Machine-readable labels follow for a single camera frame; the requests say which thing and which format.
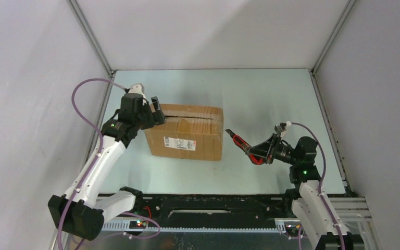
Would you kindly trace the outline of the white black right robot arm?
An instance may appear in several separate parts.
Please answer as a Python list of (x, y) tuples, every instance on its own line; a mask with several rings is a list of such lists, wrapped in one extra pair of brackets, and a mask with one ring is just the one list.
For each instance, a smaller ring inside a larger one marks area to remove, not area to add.
[(247, 155), (256, 165), (271, 164), (275, 159), (290, 164), (289, 178), (295, 187), (285, 191), (282, 211), (287, 217), (300, 220), (313, 249), (354, 249), (355, 237), (322, 189), (323, 178), (315, 166), (318, 145), (313, 138), (304, 136), (292, 147), (273, 134), (250, 147)]

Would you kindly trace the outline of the red black utility knife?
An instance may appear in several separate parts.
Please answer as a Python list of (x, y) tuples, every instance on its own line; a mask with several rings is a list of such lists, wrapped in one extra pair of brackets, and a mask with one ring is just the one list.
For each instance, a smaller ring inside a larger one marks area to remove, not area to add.
[(231, 129), (225, 129), (225, 131), (232, 138), (233, 143), (240, 148), (251, 161), (252, 153), (249, 152), (249, 149), (252, 146), (243, 140), (239, 135), (235, 134)]

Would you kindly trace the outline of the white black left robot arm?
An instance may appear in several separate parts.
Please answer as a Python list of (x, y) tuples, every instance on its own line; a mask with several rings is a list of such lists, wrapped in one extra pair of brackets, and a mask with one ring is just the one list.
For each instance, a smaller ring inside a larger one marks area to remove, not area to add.
[(53, 195), (48, 208), (59, 231), (92, 241), (104, 223), (126, 212), (137, 217), (144, 210), (138, 199), (142, 192), (122, 187), (117, 193), (99, 201), (100, 189), (116, 161), (140, 130), (164, 124), (164, 115), (157, 97), (148, 102), (141, 94), (125, 94), (120, 108), (97, 129), (99, 144), (74, 183), (62, 196)]

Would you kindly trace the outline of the brown cardboard express box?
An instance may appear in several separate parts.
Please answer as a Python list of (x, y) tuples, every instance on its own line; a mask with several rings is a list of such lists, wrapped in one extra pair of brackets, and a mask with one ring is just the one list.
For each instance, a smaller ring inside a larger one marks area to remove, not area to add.
[(162, 125), (144, 131), (151, 154), (190, 160), (220, 161), (223, 109), (211, 106), (162, 104)]

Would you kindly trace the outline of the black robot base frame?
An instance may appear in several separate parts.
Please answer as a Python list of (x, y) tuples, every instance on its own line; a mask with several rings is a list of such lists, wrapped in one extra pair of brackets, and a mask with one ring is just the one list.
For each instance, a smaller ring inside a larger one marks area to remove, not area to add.
[(151, 226), (164, 230), (240, 232), (276, 228), (280, 218), (296, 217), (282, 196), (143, 194), (137, 207), (118, 216), (130, 217), (127, 232), (139, 238)]

